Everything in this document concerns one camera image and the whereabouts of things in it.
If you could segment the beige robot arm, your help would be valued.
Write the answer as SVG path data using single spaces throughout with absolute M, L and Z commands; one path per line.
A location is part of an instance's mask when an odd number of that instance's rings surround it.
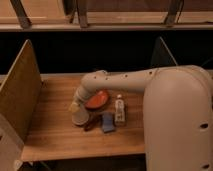
M 69 107 L 73 123 L 88 121 L 80 110 L 102 89 L 143 95 L 147 171 L 213 171 L 213 78 L 206 70 L 185 65 L 88 73 Z

